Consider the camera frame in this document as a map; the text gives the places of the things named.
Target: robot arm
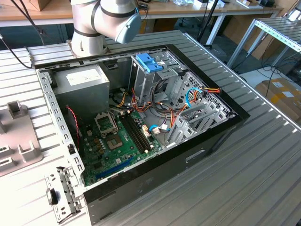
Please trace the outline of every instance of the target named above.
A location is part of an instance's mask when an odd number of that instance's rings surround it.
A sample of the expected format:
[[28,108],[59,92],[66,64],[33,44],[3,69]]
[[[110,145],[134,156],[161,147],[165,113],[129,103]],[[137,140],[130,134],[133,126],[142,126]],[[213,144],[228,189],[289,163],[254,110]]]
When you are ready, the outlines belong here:
[[139,32],[141,18],[133,0],[72,0],[72,50],[79,57],[100,55],[107,36],[129,43]]

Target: ram slot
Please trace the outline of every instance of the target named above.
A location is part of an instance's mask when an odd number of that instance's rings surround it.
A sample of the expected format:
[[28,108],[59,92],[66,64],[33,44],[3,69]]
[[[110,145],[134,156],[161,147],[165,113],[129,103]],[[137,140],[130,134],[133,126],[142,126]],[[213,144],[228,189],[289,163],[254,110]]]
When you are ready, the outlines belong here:
[[126,131],[130,135],[131,139],[133,140],[133,142],[135,143],[135,145],[137,146],[141,154],[145,153],[145,150],[151,149],[149,143],[147,142],[142,132],[137,128],[137,125],[132,117],[128,115],[123,116],[121,117],[120,121],[125,127]]

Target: workbench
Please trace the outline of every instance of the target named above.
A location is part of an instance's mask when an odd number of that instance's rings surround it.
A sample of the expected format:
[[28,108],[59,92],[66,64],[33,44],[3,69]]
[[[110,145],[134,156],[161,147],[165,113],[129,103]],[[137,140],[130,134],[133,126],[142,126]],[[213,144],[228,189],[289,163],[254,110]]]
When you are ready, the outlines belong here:
[[[271,18],[274,18],[283,9],[279,6],[275,8],[247,9],[236,3],[236,0],[231,1],[232,2],[226,4],[225,7],[215,9],[213,16],[218,16],[218,18],[207,40],[207,45],[213,43],[225,16],[271,14]],[[31,25],[16,7],[4,5],[2,5],[2,7],[3,8],[0,8],[0,27]],[[147,15],[148,26],[152,27],[154,25],[154,19],[196,17],[204,16],[204,13],[205,8],[196,7],[193,4],[177,6],[172,2],[151,2]],[[142,19],[146,17],[145,11],[140,10],[140,14]],[[69,0],[51,0],[41,12],[31,10],[30,15],[37,25],[73,23],[72,8]]]
[[[174,44],[251,117],[217,152],[98,225],[294,226],[298,222],[301,217],[299,126],[188,34],[180,31],[142,34],[127,45],[107,42],[112,52]],[[73,58],[67,44],[29,49],[36,64]],[[15,52],[21,60],[27,59],[25,49]],[[27,105],[44,154],[42,161],[0,178],[1,223],[55,226],[44,175],[66,164],[61,140],[55,133],[35,70],[22,67],[6,50],[0,52],[0,59],[0,108],[15,100]],[[89,223],[82,209],[62,225]]]

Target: slotted metal surface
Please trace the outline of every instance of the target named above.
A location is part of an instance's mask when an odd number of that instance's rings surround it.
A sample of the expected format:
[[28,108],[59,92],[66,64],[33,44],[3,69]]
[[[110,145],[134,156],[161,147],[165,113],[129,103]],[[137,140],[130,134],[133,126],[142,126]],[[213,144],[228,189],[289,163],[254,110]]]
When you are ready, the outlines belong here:
[[[295,225],[301,218],[300,128],[273,108],[219,60],[180,31],[138,35],[113,52],[174,44],[234,98],[251,117],[213,155],[134,203],[101,226]],[[30,48],[36,63],[72,58],[66,44]],[[24,49],[16,50],[25,56]],[[0,52],[0,107],[20,100],[29,107],[44,159],[0,178],[4,225],[56,225],[44,175],[66,163],[34,70]],[[65,226],[89,225],[84,209]]]
[[301,51],[301,24],[278,17],[256,20],[255,25],[295,51]]

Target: metal shelf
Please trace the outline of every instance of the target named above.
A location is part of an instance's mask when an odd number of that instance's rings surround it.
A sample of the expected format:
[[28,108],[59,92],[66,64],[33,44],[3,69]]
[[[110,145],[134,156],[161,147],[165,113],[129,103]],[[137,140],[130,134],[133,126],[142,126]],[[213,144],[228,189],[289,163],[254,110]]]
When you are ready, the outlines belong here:
[[255,19],[251,23],[250,27],[248,28],[239,45],[237,46],[236,50],[234,51],[231,59],[227,64],[228,67],[232,67],[237,56],[244,47],[245,43],[247,42],[250,34],[252,33],[255,27],[260,28],[262,32],[249,49],[249,53],[251,53],[252,50],[258,45],[265,32],[278,39],[287,46],[287,48],[285,48],[285,50],[279,55],[279,57],[273,63],[273,65],[275,65],[280,60],[280,58],[284,55],[288,48],[292,48],[297,52],[301,51],[301,24],[292,22],[285,17]]

